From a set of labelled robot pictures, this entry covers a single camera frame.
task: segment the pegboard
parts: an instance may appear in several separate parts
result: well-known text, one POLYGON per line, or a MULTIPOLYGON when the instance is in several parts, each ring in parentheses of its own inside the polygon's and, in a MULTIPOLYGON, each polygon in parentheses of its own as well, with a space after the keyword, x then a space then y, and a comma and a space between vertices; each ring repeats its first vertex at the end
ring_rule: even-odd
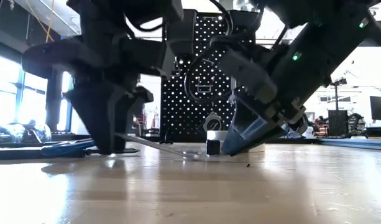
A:
MULTIPOLYGON (((206 139, 203 125, 211 113, 219 116, 220 130, 227 130, 231 123, 234 106, 225 97, 209 105, 199 105, 185 95, 184 79, 194 58, 199 56, 215 35, 226 32, 226 22, 222 14, 199 12, 195 24, 195 55, 177 58, 171 80, 162 81, 162 106, 160 133, 174 142, 203 142, 206 139)), ((245 40, 255 43, 255 37, 245 40)), ((190 88, 196 97, 207 99, 231 92, 231 79, 217 67, 223 50, 213 50, 206 55, 195 72, 190 76, 190 88)))

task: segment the green led light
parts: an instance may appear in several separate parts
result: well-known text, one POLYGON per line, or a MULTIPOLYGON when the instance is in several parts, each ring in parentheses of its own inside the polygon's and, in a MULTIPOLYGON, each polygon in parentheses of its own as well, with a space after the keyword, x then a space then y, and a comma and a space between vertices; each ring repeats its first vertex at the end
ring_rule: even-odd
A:
POLYGON ((301 53, 297 52, 294 54, 294 56, 292 57, 292 60, 298 60, 300 57, 302 56, 301 53))

